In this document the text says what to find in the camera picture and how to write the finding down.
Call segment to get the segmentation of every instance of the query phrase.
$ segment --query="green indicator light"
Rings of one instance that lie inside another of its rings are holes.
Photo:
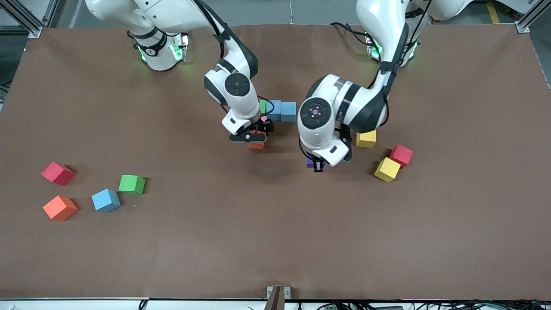
[[[409,58],[413,57],[413,53],[415,53],[415,48],[417,47],[417,42],[415,42],[415,45],[412,47],[412,54]]]
[[[142,52],[142,49],[138,46],[138,51],[140,54],[142,54],[142,60],[147,62],[147,60],[145,60],[145,56],[143,56],[143,52]]]
[[[378,58],[381,52],[382,48],[379,44],[377,44],[377,49],[372,49],[371,55],[373,56],[373,58]]]
[[[181,60],[182,59],[182,52],[181,49],[177,46],[170,46],[172,47],[172,54],[174,54],[174,59]]]

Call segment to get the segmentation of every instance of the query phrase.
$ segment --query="metal clamp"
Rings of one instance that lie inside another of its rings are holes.
[[[266,306],[264,310],[284,310],[285,300],[291,299],[291,287],[274,285],[266,287]]]

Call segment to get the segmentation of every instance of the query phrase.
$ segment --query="red cube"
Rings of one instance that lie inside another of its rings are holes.
[[[397,145],[390,153],[390,159],[400,164],[400,168],[404,168],[409,164],[409,160],[413,155],[413,151],[407,147]]]
[[[74,177],[74,172],[63,165],[52,162],[48,168],[42,172],[42,176],[52,183],[65,186]]]

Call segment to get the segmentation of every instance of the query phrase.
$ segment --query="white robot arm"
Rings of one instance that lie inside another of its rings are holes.
[[[364,29],[381,45],[382,53],[372,87],[362,87],[333,74],[317,80],[299,109],[300,143],[322,171],[322,161],[335,166],[350,160],[350,129],[369,132],[388,116],[387,98],[407,49],[408,2],[404,0],[358,0],[356,13]],[[334,122],[341,123],[335,133]]]
[[[208,28],[220,43],[220,60],[204,78],[209,95],[230,110],[222,120],[234,142],[264,142],[271,121],[260,120],[260,105],[251,78],[258,72],[258,59],[226,23],[201,0],[86,0],[99,19],[128,27],[128,36],[138,43],[146,63],[154,70],[172,68],[182,60],[182,33]]]

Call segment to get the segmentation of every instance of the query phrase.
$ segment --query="foam block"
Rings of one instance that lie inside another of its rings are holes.
[[[281,121],[296,121],[296,102],[281,102]]]
[[[377,142],[377,131],[356,134],[356,146],[358,147],[373,147]]]
[[[121,206],[117,193],[110,189],[105,189],[94,194],[92,196],[92,202],[94,203],[96,211],[103,213],[111,212]]]
[[[260,105],[260,114],[266,113],[266,100],[259,100],[258,104]]]
[[[314,167],[314,161],[310,158],[306,158],[306,167],[307,168],[313,168]],[[321,163],[321,167],[325,167],[325,162]]]
[[[383,181],[390,182],[396,178],[398,170],[400,170],[400,164],[386,157],[377,167],[375,176]]]
[[[271,100],[274,104],[274,110],[268,114],[270,119],[273,121],[281,121],[281,100]],[[266,103],[268,106],[266,109],[270,111],[272,108],[272,105],[270,103]]]
[[[247,143],[247,147],[252,148],[252,149],[264,149],[264,144],[265,144],[265,142],[264,143],[251,143],[251,142],[249,142],[249,143]]]
[[[401,168],[404,168],[409,164],[409,160],[412,158],[413,151],[407,147],[397,145],[390,153],[390,159],[400,164]]]
[[[121,183],[118,186],[118,191],[126,194],[143,194],[143,188],[145,187],[145,179],[139,175],[123,174],[121,177]]]
[[[56,196],[44,205],[42,209],[46,211],[46,214],[52,220],[58,221],[65,221],[78,210],[71,199],[62,196]]]
[[[74,172],[63,165],[52,162],[48,168],[42,172],[42,176],[52,183],[65,186],[74,177]]]

